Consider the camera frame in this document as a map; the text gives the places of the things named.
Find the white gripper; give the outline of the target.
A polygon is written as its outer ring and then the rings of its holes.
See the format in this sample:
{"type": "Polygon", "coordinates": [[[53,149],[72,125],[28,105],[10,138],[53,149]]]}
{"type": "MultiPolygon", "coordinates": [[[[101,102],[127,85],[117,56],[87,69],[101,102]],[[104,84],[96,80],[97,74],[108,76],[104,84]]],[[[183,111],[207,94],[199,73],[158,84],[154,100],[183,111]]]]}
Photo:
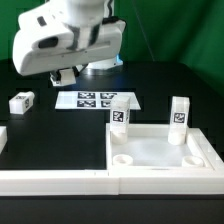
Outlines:
{"type": "Polygon", "coordinates": [[[18,17],[12,58],[23,75],[111,59],[126,22],[104,16],[102,3],[45,3],[18,17]]]}

